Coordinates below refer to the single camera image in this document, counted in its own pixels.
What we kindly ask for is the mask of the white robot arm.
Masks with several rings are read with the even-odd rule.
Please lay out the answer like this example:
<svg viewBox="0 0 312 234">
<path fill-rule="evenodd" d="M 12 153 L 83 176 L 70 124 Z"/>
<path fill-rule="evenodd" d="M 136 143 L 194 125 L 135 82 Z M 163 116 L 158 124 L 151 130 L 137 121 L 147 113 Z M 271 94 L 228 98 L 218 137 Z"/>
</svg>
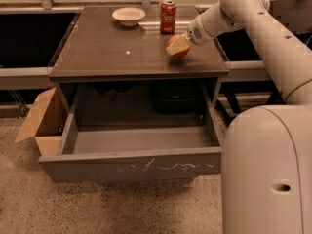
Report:
<svg viewBox="0 0 312 234">
<path fill-rule="evenodd" d="M 223 234 L 312 234 L 312 52 L 268 0 L 219 0 L 170 55 L 244 28 L 284 102 L 239 114 L 222 143 Z"/>
</svg>

